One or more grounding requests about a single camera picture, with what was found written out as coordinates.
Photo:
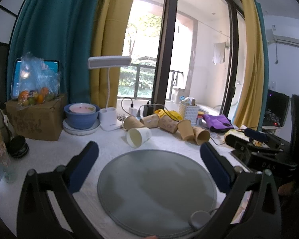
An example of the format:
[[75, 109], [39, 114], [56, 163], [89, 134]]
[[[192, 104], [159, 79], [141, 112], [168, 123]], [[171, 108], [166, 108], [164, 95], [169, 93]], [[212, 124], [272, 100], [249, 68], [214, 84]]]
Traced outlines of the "teal curtain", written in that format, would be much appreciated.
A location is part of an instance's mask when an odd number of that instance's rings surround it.
[[16, 59], [32, 55], [60, 62], [60, 89], [69, 103], [90, 102], [94, 16], [99, 0], [26, 0], [12, 34], [7, 63], [11, 88]]

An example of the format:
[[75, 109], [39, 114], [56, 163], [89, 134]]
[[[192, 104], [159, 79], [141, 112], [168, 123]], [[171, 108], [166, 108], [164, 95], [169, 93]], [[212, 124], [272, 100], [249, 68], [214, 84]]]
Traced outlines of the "white power adapter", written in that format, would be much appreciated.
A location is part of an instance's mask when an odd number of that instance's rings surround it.
[[138, 112], [138, 110], [135, 108], [135, 107], [129, 107], [128, 108], [128, 113], [131, 115], [131, 116], [134, 116], [134, 117], [136, 117], [137, 116], [137, 112]]

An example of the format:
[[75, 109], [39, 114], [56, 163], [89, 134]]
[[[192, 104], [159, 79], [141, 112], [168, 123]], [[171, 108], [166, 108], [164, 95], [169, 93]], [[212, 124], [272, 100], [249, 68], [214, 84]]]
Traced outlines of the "yellow curtain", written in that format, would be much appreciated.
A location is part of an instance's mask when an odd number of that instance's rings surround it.
[[90, 56], [122, 55], [133, 0], [99, 0]]
[[254, 0], [241, 0], [246, 24], [246, 68], [234, 123], [258, 127], [263, 103], [264, 52], [261, 27]]

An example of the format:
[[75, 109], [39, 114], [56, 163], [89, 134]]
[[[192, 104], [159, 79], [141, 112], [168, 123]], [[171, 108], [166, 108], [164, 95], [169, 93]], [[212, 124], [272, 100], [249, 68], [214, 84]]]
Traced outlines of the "plain brown paper cup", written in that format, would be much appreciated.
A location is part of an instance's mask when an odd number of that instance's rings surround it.
[[184, 141], [188, 141], [194, 138], [194, 132], [192, 129], [190, 120], [182, 120], [177, 125], [181, 138]]

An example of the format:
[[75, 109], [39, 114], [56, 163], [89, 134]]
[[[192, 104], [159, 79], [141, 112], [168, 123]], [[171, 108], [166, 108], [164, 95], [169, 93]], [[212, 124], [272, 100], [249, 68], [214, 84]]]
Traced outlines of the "grey round mat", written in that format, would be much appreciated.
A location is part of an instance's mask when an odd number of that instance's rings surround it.
[[122, 229], [138, 235], [178, 238], [192, 234], [189, 220], [216, 206], [213, 179], [184, 155], [145, 149], [120, 155], [101, 171], [98, 198]]

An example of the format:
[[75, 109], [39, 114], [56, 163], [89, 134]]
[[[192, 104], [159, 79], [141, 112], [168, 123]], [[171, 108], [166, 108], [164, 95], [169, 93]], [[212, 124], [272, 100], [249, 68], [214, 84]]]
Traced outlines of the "brown bamboo paper cup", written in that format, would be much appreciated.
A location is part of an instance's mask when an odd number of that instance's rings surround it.
[[142, 128], [145, 125], [138, 120], [135, 116], [128, 116], [123, 123], [123, 128], [129, 131], [132, 128]]

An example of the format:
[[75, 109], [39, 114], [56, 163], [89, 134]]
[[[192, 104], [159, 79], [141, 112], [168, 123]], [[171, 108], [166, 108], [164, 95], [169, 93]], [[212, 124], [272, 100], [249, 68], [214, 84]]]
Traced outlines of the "purple cloth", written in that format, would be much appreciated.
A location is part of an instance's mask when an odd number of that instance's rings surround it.
[[203, 119], [207, 127], [215, 133], [226, 133], [230, 129], [234, 129], [231, 121], [223, 114], [218, 116], [204, 114]]

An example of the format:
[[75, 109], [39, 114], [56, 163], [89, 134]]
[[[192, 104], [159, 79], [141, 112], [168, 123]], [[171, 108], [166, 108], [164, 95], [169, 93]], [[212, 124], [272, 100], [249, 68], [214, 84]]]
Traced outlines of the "yellow plastic bag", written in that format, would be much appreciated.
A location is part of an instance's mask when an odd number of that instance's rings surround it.
[[159, 118], [162, 118], [163, 116], [168, 116], [174, 121], [183, 120], [183, 117], [177, 111], [168, 111], [168, 110], [164, 110], [164, 109], [158, 109], [158, 110], [155, 110], [154, 113], [156, 115], [158, 115]]

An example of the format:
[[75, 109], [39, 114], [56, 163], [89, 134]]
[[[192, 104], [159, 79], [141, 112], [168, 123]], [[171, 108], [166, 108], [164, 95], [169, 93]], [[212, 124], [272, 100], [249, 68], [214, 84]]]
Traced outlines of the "yellow curtain right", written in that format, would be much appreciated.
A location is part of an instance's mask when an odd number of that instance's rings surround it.
[[246, 24], [246, 68], [234, 123], [258, 127], [263, 103], [264, 52], [261, 27], [254, 0], [241, 0]]

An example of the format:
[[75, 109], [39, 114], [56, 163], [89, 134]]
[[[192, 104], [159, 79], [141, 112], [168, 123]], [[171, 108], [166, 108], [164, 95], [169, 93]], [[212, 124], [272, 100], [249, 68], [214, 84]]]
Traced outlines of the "pink inner bowl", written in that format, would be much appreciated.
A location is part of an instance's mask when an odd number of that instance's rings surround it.
[[71, 105], [69, 111], [76, 114], [90, 114], [96, 112], [96, 107], [92, 104], [77, 103]]

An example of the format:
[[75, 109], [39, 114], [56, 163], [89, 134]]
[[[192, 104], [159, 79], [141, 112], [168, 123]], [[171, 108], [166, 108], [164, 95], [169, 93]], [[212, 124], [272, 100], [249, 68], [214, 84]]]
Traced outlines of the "white woven basket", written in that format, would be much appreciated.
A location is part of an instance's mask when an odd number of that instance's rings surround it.
[[197, 117], [198, 117], [198, 106], [185, 105], [183, 103], [179, 104], [179, 114], [182, 116], [184, 120], [189, 120], [192, 126], [197, 125]]

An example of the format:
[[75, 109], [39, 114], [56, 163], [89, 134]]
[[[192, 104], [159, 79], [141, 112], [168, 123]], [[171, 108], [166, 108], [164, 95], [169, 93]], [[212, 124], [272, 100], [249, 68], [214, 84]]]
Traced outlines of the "plastic bag of fruit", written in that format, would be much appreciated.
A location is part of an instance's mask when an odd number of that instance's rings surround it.
[[30, 52], [21, 57], [18, 105], [26, 108], [55, 99], [60, 93], [57, 62], [47, 62]]

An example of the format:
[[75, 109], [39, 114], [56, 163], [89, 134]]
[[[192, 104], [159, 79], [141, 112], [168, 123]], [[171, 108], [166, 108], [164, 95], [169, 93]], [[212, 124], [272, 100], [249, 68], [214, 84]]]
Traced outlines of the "tablet screen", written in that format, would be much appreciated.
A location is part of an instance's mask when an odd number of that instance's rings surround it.
[[[47, 60], [43, 61], [52, 71], [58, 72], [60, 68], [59, 61]], [[11, 82], [11, 99], [17, 99], [19, 95], [19, 81], [20, 81], [20, 68], [21, 68], [21, 59], [18, 58], [14, 63], [13, 68], [13, 77]]]

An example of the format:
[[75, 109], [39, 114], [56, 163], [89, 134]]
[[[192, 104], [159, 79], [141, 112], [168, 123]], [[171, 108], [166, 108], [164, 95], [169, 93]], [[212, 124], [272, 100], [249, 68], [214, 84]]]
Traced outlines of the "white air conditioner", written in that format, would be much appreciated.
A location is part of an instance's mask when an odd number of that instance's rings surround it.
[[299, 28], [297, 27], [267, 29], [266, 38], [269, 44], [275, 42], [299, 48]]

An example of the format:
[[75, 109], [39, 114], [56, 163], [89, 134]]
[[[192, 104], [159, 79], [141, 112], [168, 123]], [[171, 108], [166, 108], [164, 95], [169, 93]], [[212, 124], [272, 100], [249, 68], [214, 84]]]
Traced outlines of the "brown cup far right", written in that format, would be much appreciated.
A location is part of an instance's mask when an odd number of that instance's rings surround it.
[[210, 133], [208, 130], [203, 129], [198, 126], [193, 126], [192, 127], [193, 132], [194, 132], [194, 140], [197, 143], [197, 145], [202, 145], [205, 142], [209, 142], [210, 139]]

